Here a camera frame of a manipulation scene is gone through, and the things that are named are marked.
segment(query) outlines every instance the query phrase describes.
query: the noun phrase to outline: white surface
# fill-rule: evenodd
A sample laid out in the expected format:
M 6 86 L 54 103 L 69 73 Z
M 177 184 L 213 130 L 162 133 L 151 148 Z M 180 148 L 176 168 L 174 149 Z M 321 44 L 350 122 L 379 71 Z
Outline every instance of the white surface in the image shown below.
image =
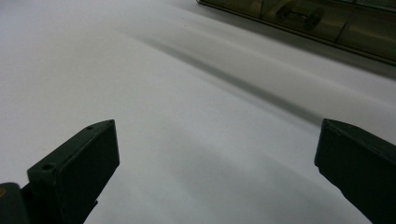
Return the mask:
M 395 67 L 193 0 L 3 1 L 0 66 L 0 182 L 116 120 L 121 166 L 86 223 L 369 223 L 314 166 L 318 122 L 396 143 L 375 73 Z

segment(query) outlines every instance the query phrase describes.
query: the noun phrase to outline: white floor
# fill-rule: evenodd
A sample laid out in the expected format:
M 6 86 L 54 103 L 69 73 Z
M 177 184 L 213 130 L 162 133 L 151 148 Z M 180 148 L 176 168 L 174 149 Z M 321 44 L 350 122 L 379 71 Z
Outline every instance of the white floor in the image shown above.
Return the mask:
M 0 68 L 0 182 L 116 120 L 87 224 L 369 223 L 314 165 L 320 121 L 396 144 L 395 67 L 194 0 L 3 1 Z

